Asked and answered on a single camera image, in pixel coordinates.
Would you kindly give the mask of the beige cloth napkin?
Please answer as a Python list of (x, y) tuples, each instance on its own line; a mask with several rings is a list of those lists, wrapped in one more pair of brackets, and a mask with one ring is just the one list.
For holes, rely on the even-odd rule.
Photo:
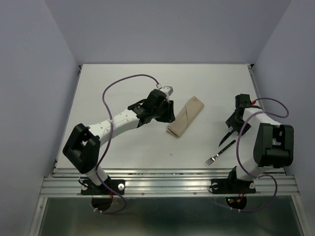
[(177, 114), (175, 121), (168, 125), (166, 132), (175, 138), (180, 138), (203, 108), (203, 102), (193, 96)]

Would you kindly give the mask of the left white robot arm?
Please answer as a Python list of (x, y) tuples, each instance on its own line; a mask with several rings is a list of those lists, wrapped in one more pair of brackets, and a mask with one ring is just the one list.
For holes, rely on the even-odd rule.
[(110, 139), (153, 119), (172, 123), (175, 120), (174, 101), (170, 100), (172, 93), (173, 88), (169, 86), (154, 89), (146, 99), (128, 106), (111, 119), (90, 126), (76, 125), (63, 148), (64, 156), (92, 181), (97, 193), (106, 193), (110, 182), (108, 174), (98, 164), (100, 148)]

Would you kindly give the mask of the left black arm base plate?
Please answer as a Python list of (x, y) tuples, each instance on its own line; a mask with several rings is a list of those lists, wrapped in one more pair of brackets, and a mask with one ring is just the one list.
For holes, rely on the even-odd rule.
[(81, 195), (83, 196), (109, 196), (109, 195), (124, 195), (126, 181), (124, 179), (110, 179), (106, 180), (105, 184), (111, 189), (106, 188), (103, 184), (100, 186), (95, 185), (89, 178), (79, 178), (81, 185)]

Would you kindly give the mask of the steel knife black handle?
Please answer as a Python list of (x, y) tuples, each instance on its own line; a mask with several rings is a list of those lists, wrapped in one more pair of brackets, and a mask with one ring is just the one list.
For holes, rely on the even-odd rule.
[(219, 143), (219, 147), (235, 132), (234, 129), (232, 129), (231, 131), (229, 131), (220, 141)]

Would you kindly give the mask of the steel fork black handle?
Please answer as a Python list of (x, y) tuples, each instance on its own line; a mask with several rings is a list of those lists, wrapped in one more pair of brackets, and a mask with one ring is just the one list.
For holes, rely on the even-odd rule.
[(217, 154), (215, 154), (214, 156), (210, 157), (208, 160), (205, 161), (205, 165), (206, 166), (210, 166), (211, 164), (213, 164), (217, 158), (223, 154), (227, 149), (229, 149), (234, 143), (236, 143), (236, 140), (231, 141), (227, 146), (225, 146), (222, 150), (220, 150)]

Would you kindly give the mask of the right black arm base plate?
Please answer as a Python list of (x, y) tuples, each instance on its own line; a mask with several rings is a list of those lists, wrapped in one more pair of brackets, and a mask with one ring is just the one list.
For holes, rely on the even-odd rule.
[(236, 179), (236, 181), (228, 180), (227, 178), (215, 178), (211, 179), (211, 185), (209, 186), (209, 191), (213, 194), (254, 194), (256, 193), (255, 187), (250, 188), (253, 185), (253, 181), (243, 181)]

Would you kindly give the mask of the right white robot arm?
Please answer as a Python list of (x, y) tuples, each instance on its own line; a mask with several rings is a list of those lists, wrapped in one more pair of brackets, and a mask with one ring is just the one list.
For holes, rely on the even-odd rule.
[[(257, 101), (270, 100), (280, 104), (286, 111), (285, 115), (278, 115), (267, 112), (256, 105)], [(274, 98), (257, 98), (251, 100), (248, 94), (235, 96), (235, 110), (225, 121), (228, 128), (231, 128), (221, 144), (236, 132), (236, 158), (238, 165), (234, 167), (226, 180), (227, 188), (237, 192), (244, 187), (244, 181), (252, 181), (263, 176), (269, 169), (279, 169), (290, 166), (294, 154), (294, 128), (291, 125), (280, 124), (270, 118), (287, 118), (289, 110), (285, 104)], [(250, 151), (250, 158), (242, 163), (240, 160), (240, 141), (249, 131), (254, 131), (255, 142), (253, 150)]]

